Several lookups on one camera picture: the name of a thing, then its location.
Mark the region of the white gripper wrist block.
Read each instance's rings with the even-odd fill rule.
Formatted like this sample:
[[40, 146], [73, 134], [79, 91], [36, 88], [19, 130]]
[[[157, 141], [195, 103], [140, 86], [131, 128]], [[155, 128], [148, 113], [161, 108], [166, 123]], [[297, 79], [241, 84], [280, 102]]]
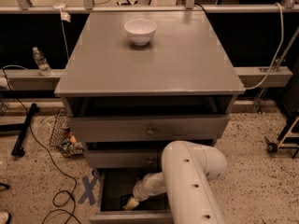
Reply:
[[125, 211], [131, 211], [139, 205], [139, 202], [146, 201], [154, 195], [155, 186], [149, 179], [142, 179], [135, 183], [133, 188], [133, 196], [124, 206]]

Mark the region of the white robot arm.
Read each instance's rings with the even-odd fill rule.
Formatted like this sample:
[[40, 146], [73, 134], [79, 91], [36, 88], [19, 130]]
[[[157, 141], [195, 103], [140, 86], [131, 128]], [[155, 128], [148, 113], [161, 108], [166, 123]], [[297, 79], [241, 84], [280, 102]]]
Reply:
[[149, 173], [135, 183], [125, 210], [165, 193], [174, 224], [226, 224], [208, 184], [227, 172], [227, 160], [221, 151], [188, 141], [174, 141], [164, 148], [161, 165], [160, 173]]

